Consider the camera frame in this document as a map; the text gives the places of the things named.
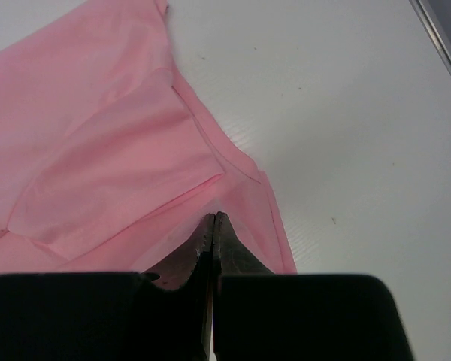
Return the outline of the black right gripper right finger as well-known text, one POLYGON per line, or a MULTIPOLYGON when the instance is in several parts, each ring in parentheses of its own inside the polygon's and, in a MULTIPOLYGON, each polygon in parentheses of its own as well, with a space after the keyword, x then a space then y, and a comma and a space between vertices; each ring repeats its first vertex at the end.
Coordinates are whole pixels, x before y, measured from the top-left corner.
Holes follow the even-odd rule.
POLYGON ((362 274, 280 275, 239 240, 213 231, 213 349, 219 360, 411 360, 395 300, 362 274))

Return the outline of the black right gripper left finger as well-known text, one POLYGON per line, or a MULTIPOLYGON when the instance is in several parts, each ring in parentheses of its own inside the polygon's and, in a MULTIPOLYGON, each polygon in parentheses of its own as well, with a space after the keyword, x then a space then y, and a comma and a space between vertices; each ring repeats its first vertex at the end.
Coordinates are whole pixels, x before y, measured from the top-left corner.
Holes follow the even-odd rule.
POLYGON ((213 215, 145 272, 0 275, 0 360, 206 360, 213 215))

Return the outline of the pink t shirt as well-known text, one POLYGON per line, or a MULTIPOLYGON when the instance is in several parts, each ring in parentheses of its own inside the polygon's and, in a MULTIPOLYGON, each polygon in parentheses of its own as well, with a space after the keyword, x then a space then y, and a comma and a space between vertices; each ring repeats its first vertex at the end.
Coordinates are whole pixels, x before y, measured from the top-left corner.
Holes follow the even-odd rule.
POLYGON ((0 51, 0 274, 143 272, 227 213, 277 273, 274 192, 174 63, 165 1, 87 1, 0 51))

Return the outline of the aluminium table edge rail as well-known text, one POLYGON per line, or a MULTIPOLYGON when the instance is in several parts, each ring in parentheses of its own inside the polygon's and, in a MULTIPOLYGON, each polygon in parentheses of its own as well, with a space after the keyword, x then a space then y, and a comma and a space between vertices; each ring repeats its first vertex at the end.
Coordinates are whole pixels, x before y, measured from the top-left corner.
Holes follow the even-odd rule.
POLYGON ((410 0, 451 76, 451 0, 410 0))

